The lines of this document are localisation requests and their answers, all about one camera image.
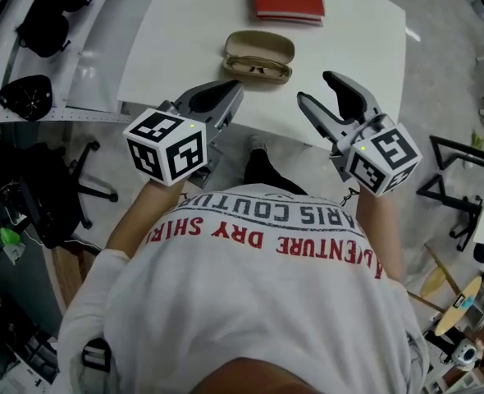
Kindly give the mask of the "person's right forearm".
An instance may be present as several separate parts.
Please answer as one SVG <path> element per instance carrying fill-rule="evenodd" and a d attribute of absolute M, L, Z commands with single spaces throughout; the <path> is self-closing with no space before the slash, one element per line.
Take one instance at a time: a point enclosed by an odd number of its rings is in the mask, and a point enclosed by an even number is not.
<path fill-rule="evenodd" d="M 402 245 L 392 194 L 376 197 L 360 186 L 356 218 L 386 275 L 401 282 Z"/>

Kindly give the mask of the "white round appliance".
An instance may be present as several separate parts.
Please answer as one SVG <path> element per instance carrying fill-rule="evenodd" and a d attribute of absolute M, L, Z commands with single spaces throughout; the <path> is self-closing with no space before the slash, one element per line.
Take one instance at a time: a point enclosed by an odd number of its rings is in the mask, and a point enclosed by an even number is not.
<path fill-rule="evenodd" d="M 465 339 L 455 347 L 450 358 L 457 368 L 471 370 L 477 361 L 477 346 Z"/>

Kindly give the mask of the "green plastic bag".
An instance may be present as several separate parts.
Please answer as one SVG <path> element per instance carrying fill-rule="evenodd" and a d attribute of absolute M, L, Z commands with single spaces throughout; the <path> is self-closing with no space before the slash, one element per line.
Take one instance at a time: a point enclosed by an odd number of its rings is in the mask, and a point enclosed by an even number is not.
<path fill-rule="evenodd" d="M 21 242 L 20 235 L 12 229 L 1 227 L 0 239 L 3 252 L 15 265 L 25 251 L 25 245 Z"/>

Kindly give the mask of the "black frame glass table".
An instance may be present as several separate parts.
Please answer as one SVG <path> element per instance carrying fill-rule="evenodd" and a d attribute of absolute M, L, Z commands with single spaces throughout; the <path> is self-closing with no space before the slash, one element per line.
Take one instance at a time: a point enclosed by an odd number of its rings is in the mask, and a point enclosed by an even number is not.
<path fill-rule="evenodd" d="M 430 142 L 438 172 L 417 189 L 416 195 L 437 201 L 443 206 L 468 215 L 468 224 L 462 231 L 455 231 L 459 226 L 459 223 L 457 223 L 449 232 L 449 236 L 454 240 L 465 236 L 464 242 L 459 242 L 456 246 L 458 252 L 463 252 L 475 232 L 477 220 L 482 213 L 483 198 L 480 195 L 475 195 L 474 202 L 472 202 L 467 196 L 459 199 L 448 195 L 444 175 L 448 167 L 457 160 L 484 168 L 484 151 L 435 135 L 430 136 Z"/>

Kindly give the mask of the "wooden panel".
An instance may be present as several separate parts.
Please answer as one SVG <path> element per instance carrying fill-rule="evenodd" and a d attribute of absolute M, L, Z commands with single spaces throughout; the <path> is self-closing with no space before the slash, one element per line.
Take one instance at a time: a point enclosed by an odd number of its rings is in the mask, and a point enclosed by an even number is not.
<path fill-rule="evenodd" d="M 69 243 L 52 250 L 53 266 L 62 301 L 67 308 L 92 268 L 98 251 L 82 244 Z"/>

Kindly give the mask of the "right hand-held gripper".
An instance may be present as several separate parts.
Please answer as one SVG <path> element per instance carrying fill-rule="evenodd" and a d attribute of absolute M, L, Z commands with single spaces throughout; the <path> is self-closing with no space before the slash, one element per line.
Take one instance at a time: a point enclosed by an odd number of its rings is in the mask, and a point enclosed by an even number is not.
<path fill-rule="evenodd" d="M 335 71 L 324 71 L 322 78 L 336 93 L 343 120 L 310 94 L 298 92 L 297 104 L 322 138 L 337 142 L 344 179 L 353 177 L 376 197 L 405 182 L 422 160 L 405 126 L 381 113 L 373 94 L 355 80 Z M 349 132 L 348 120 L 363 124 Z"/>

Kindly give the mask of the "white metal shelf rack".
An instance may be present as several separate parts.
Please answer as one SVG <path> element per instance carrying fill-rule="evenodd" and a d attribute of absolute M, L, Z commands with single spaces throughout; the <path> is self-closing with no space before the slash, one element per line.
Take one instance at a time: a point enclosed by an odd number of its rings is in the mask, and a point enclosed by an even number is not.
<path fill-rule="evenodd" d="M 21 47 L 16 33 L 34 0 L 0 0 L 0 90 L 21 77 L 44 75 L 53 88 L 44 120 L 127 122 L 118 90 L 151 1 L 90 0 L 65 15 L 66 49 L 44 58 Z M 0 104 L 0 123 L 19 120 Z"/>

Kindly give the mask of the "person's black trouser leg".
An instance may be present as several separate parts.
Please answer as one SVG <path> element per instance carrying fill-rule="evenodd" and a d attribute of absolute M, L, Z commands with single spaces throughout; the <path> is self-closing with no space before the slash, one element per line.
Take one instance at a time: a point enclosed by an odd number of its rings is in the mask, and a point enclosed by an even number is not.
<path fill-rule="evenodd" d="M 249 161 L 244 170 L 244 184 L 264 184 L 295 195 L 307 195 L 302 188 L 284 178 L 272 166 L 265 149 L 254 149 L 251 151 Z"/>

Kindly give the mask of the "beige glasses case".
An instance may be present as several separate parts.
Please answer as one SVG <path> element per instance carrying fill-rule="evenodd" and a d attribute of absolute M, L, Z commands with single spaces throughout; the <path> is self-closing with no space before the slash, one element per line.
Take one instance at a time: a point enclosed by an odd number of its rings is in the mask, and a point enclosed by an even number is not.
<path fill-rule="evenodd" d="M 289 77 L 269 77 L 259 74 L 239 73 L 226 67 L 228 57 L 263 57 L 290 68 Z M 226 72 L 238 76 L 247 76 L 255 80 L 264 80 L 279 85 L 287 83 L 292 76 L 290 63 L 295 57 L 294 43 L 279 34 L 259 30 L 240 30 L 229 35 L 224 46 L 222 67 Z"/>

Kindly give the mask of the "brown-framed eyeglasses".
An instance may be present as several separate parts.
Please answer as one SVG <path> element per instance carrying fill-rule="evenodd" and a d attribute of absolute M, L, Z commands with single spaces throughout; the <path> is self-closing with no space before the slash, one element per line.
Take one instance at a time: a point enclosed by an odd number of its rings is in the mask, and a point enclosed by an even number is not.
<path fill-rule="evenodd" d="M 239 73 L 259 74 L 275 78 L 290 76 L 290 68 L 287 65 L 263 57 L 228 57 L 226 67 Z"/>

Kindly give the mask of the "black office chair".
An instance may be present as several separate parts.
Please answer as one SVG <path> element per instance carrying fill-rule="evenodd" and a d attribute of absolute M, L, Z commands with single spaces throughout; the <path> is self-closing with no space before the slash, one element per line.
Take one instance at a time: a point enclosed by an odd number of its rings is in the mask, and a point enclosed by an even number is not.
<path fill-rule="evenodd" d="M 64 147 L 50 149 L 37 143 L 19 149 L 0 140 L 0 200 L 25 216 L 24 222 L 34 227 L 47 248 L 68 241 L 79 225 L 92 227 L 81 207 L 80 194 L 118 201 L 114 191 L 105 193 L 80 183 L 89 153 L 99 148 L 98 141 L 88 142 L 70 169 L 64 161 Z"/>

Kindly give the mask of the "person's left forearm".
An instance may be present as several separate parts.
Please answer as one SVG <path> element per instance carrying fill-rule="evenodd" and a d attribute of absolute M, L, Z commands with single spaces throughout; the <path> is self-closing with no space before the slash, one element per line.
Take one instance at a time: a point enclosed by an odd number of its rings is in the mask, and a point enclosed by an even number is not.
<path fill-rule="evenodd" d="M 185 181 L 173 186 L 147 182 L 112 231 L 106 248 L 121 251 L 130 259 L 133 258 L 150 229 L 177 205 L 184 185 Z"/>

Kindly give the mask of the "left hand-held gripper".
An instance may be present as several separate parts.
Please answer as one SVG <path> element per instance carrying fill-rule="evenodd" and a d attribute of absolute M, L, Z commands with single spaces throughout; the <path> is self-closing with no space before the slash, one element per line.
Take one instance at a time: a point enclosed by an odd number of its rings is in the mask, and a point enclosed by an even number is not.
<path fill-rule="evenodd" d="M 146 109 L 123 131 L 135 169 L 165 186 L 189 177 L 208 163 L 210 146 L 243 98 L 239 80 L 213 81 Z"/>

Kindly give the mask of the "white printed t-shirt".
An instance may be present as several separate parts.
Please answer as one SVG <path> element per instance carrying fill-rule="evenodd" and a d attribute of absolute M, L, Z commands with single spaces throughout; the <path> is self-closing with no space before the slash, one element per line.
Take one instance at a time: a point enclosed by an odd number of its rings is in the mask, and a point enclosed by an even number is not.
<path fill-rule="evenodd" d="M 82 364 L 101 337 L 109 373 Z M 263 184 L 166 212 L 105 248 L 57 344 L 60 394 L 420 394 L 428 349 L 356 214 Z"/>

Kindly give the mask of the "wooden oval board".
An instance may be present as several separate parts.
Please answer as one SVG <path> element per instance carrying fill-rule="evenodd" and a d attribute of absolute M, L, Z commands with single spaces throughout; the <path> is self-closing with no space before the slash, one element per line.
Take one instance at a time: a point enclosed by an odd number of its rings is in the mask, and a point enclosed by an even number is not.
<path fill-rule="evenodd" d="M 443 313 L 436 325 L 435 335 L 442 336 L 453 328 L 473 305 L 482 285 L 482 277 L 475 277 L 457 296 L 454 303 Z"/>

